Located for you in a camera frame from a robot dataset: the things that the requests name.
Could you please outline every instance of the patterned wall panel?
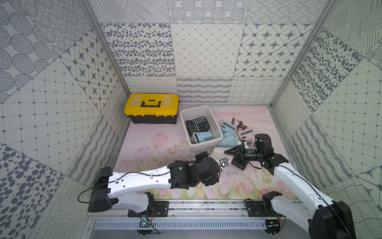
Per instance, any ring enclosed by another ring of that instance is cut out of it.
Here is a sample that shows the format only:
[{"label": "patterned wall panel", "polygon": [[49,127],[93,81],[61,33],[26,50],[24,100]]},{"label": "patterned wall panel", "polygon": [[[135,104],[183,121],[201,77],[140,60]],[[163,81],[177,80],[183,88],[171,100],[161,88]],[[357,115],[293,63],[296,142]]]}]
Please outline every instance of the patterned wall panel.
[{"label": "patterned wall panel", "polygon": [[128,99],[129,96],[126,94],[121,83],[117,81],[115,91],[101,112],[121,140],[124,138],[127,126],[130,122],[130,118],[127,117],[123,111]]},{"label": "patterned wall panel", "polygon": [[361,55],[323,28],[292,81],[305,103],[315,111],[361,59]]},{"label": "patterned wall panel", "polygon": [[0,102],[3,102],[51,63],[57,54],[18,2],[5,2],[0,12]]},{"label": "patterned wall panel", "polygon": [[[86,189],[87,186],[65,177],[28,238],[76,238],[88,207],[78,202],[77,197]],[[80,200],[87,201],[90,192],[83,193]]]},{"label": "patterned wall panel", "polygon": [[97,119],[91,137],[112,153],[93,154],[81,180],[113,165],[128,96],[77,0],[2,1],[0,13],[0,234],[75,238],[87,208],[77,195],[87,187],[65,174]]},{"label": "patterned wall panel", "polygon": [[176,76],[232,77],[242,24],[171,24]]},{"label": "patterned wall panel", "polygon": [[363,59],[314,112],[354,172],[382,165],[382,70]]},{"label": "patterned wall panel", "polygon": [[314,24],[327,0],[251,0],[247,23]]},{"label": "patterned wall panel", "polygon": [[235,76],[286,76],[311,24],[245,24]]},{"label": "patterned wall panel", "polygon": [[289,144],[300,173],[319,189],[354,176],[314,115],[289,139]]},{"label": "patterned wall panel", "polygon": [[131,93],[161,93],[178,95],[176,77],[126,76],[125,82]]},{"label": "patterned wall panel", "polygon": [[99,111],[114,91],[117,77],[93,29],[59,56]]},{"label": "patterned wall panel", "polygon": [[285,86],[273,110],[286,140],[289,140],[312,114],[291,81]]},{"label": "patterned wall panel", "polygon": [[382,38],[381,14],[381,0],[339,0],[324,28],[365,55]]},{"label": "patterned wall panel", "polygon": [[175,76],[169,24],[101,26],[123,76]]},{"label": "patterned wall panel", "polygon": [[63,181],[63,174],[1,144],[2,236],[28,238]]},{"label": "patterned wall panel", "polygon": [[113,165],[119,145],[121,140],[101,115],[66,175],[84,185],[93,186],[99,170]]},{"label": "patterned wall panel", "polygon": [[382,38],[367,52],[365,58],[382,68]]},{"label": "patterned wall panel", "polygon": [[91,0],[90,4],[100,23],[169,22],[166,0]]},{"label": "patterned wall panel", "polygon": [[20,0],[20,3],[13,1],[13,4],[18,5],[17,12],[29,15],[57,55],[63,53],[91,28],[77,0]]},{"label": "patterned wall panel", "polygon": [[66,173],[100,115],[60,59],[0,106],[0,140]]},{"label": "patterned wall panel", "polygon": [[228,104],[270,104],[284,77],[234,77]]},{"label": "patterned wall panel", "polygon": [[251,0],[167,0],[171,23],[245,23]]},{"label": "patterned wall panel", "polygon": [[177,77],[181,104],[226,104],[232,78]]},{"label": "patterned wall panel", "polygon": [[352,177],[321,191],[350,207],[357,238],[380,238],[382,212],[365,191],[360,180],[359,177]]}]

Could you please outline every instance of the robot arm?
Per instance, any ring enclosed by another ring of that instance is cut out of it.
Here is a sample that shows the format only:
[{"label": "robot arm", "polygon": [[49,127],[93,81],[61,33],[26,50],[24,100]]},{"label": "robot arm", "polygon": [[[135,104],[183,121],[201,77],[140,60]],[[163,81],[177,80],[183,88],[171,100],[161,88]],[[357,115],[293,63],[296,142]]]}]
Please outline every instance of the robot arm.
[{"label": "robot arm", "polygon": [[136,192],[149,189],[189,189],[200,182],[205,186],[219,182],[221,168],[229,165],[228,159],[214,160],[207,152],[195,156],[195,161],[179,161],[158,169],[143,172],[119,173],[104,167],[94,180],[89,201],[89,212],[111,208],[130,209],[140,216],[151,215],[154,196]]},{"label": "robot arm", "polygon": [[309,183],[288,160],[273,152],[269,135],[255,135],[256,150],[243,143],[225,151],[234,156],[232,164],[244,170],[249,161],[258,161],[285,183],[304,203],[300,206],[272,191],[262,196],[262,209],[282,214],[302,227],[312,239],[355,239],[351,210],[344,202],[335,202]]},{"label": "robot arm", "polygon": [[[281,193],[272,191],[262,196],[262,211],[288,217],[307,231],[312,239],[355,239],[349,206],[324,195],[300,175],[286,158],[275,154],[268,135],[257,134],[255,138],[256,150],[242,143],[225,151],[226,155],[233,156],[231,164],[244,170],[249,161],[260,162],[263,168],[284,182],[305,205],[302,207]],[[154,196],[151,193],[136,192],[149,189],[189,189],[200,182],[206,186],[214,185],[219,182],[221,168],[229,165],[226,158],[216,161],[207,152],[196,155],[195,159],[177,160],[162,168],[126,174],[112,172],[110,167],[102,168],[94,181],[88,211],[100,212],[113,207],[130,209],[146,217],[155,211]]]}]

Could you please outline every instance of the calculator keypad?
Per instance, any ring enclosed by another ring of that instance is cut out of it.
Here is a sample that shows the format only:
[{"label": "calculator keypad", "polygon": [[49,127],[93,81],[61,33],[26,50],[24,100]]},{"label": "calculator keypad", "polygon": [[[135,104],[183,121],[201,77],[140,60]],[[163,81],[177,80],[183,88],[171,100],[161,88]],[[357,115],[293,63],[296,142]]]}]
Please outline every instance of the calculator keypad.
[{"label": "calculator keypad", "polygon": [[198,132],[203,132],[204,130],[208,129],[208,124],[204,117],[193,119],[192,122],[194,123]]}]

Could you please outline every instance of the wavy line pattern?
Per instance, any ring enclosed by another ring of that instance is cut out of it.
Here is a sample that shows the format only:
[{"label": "wavy line pattern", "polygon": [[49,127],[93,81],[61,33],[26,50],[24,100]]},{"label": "wavy line pattern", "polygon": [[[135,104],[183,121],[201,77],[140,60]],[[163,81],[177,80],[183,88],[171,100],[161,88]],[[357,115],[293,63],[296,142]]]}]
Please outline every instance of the wavy line pattern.
[{"label": "wavy line pattern", "polygon": [[313,115],[297,130],[289,143],[301,173],[319,189],[354,176]]},{"label": "wavy line pattern", "polygon": [[117,159],[116,147],[120,142],[110,124],[101,115],[67,176],[91,186],[98,171],[102,167],[112,166]]},{"label": "wavy line pattern", "polygon": [[232,77],[177,77],[176,82],[183,104],[226,104]]},{"label": "wavy line pattern", "polygon": [[335,201],[345,202],[351,208],[357,238],[382,237],[382,212],[357,177],[344,180],[321,191]]}]

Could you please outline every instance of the light blue calculator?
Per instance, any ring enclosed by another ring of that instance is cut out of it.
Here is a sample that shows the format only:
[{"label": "light blue calculator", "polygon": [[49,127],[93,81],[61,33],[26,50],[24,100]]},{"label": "light blue calculator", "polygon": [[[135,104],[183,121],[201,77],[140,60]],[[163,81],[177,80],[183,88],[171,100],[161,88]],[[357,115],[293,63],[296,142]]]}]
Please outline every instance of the light blue calculator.
[{"label": "light blue calculator", "polygon": [[202,142],[206,142],[206,141],[214,139],[214,136],[212,135],[210,131],[199,132],[199,133],[193,132],[192,137],[195,143],[202,143]]},{"label": "light blue calculator", "polygon": [[222,130],[223,137],[225,138],[233,136],[238,128],[233,124],[230,124],[227,121],[223,120],[220,124],[220,129]]}]

